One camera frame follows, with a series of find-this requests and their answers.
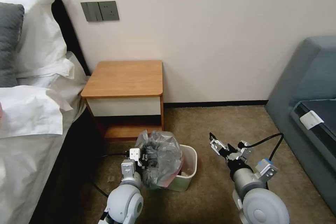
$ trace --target power cord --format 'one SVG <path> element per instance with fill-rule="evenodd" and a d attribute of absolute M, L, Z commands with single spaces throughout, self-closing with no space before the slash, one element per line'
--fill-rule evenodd
<path fill-rule="evenodd" d="M 273 158 L 273 156 L 274 156 L 274 154 L 275 154 L 275 152 L 276 152 L 277 149 L 279 148 L 279 146 L 280 146 L 282 140 L 284 139 L 284 134 L 283 134 L 283 133 L 276 133 L 276 134 L 274 134 L 274 135 L 271 135 L 271 136 L 269 136 L 269 137 L 266 137 L 265 139 L 263 139 L 263 140 L 261 140 L 261 141 L 255 143 L 255 144 L 245 146 L 245 148 L 252 148 L 252 147 L 254 147 L 254 146 L 257 146 L 257 145 L 259 145 L 259 144 L 262 144 L 262 143 L 264 143 L 264 142 L 266 142 L 266 141 L 268 141 L 268 140 L 270 140 L 270 139 L 272 139 L 272 138 L 274 138 L 274 137 L 277 137 L 277 136 L 281 136 L 281 137 L 280 137 L 278 143 L 276 144 L 276 146 L 274 147 L 274 149 L 273 149 L 273 151 L 272 151 L 272 153 L 271 153 L 271 155 L 270 155 L 270 157 L 269 157 L 269 159 L 268 159 L 269 161 L 271 161 L 272 158 Z"/>
<path fill-rule="evenodd" d="M 106 154 L 106 155 L 103 155 L 103 156 L 100 156 L 98 157 L 98 159 L 101 159 L 101 158 L 106 158 L 108 156 L 126 156 L 127 154 L 127 151 L 125 151 L 124 153 L 110 153 L 110 154 Z M 89 178 L 89 181 L 91 183 L 91 185 L 96 188 L 96 190 L 98 192 L 100 192 L 102 195 L 104 195 L 106 198 L 109 197 L 109 195 L 107 193 L 105 193 L 102 189 L 100 189 L 94 182 L 91 178 Z"/>

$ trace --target trash can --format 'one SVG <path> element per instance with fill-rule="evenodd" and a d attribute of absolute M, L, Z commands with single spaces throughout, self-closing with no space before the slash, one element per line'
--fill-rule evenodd
<path fill-rule="evenodd" d="M 174 191 L 186 191 L 191 179 L 197 170 L 197 153 L 193 147 L 188 145 L 180 145 L 183 156 L 183 165 L 181 175 L 177 175 L 169 184 L 167 189 Z"/>

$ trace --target gray switch plate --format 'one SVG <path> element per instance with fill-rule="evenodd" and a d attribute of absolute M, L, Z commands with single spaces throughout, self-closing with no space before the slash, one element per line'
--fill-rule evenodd
<path fill-rule="evenodd" d="M 85 18 L 88 22 L 103 21 L 98 2 L 82 2 L 80 4 L 84 11 Z"/>
<path fill-rule="evenodd" d="M 117 4 L 115 1 L 98 2 L 103 21 L 119 20 Z"/>

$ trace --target white pillow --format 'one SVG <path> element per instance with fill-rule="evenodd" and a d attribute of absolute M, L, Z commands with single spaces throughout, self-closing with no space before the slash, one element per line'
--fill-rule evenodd
<path fill-rule="evenodd" d="M 0 138 L 39 134 L 62 135 L 63 115 L 60 109 L 72 109 L 56 91 L 35 86 L 0 88 L 0 103 Z"/>
<path fill-rule="evenodd" d="M 59 67 L 54 68 L 53 65 L 63 62 L 67 46 L 51 12 L 54 0 L 0 2 L 22 4 L 25 9 L 22 36 L 15 59 L 17 78 L 58 73 Z"/>

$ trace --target pillowcase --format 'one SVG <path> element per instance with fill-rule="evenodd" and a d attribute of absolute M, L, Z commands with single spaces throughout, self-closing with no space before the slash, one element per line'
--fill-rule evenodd
<path fill-rule="evenodd" d="M 22 4 L 25 17 L 15 58 L 16 77 L 38 76 L 40 72 L 56 74 L 54 64 L 64 59 L 67 46 L 61 29 L 51 12 L 54 0 L 0 0 Z"/>
<path fill-rule="evenodd" d="M 0 138 L 39 134 L 62 135 L 63 115 L 60 109 L 72 109 L 56 91 L 35 86 L 1 88 L 0 102 Z"/>
<path fill-rule="evenodd" d="M 22 5 L 0 2 L 0 88 L 18 85 L 14 54 L 21 36 L 24 13 Z"/>

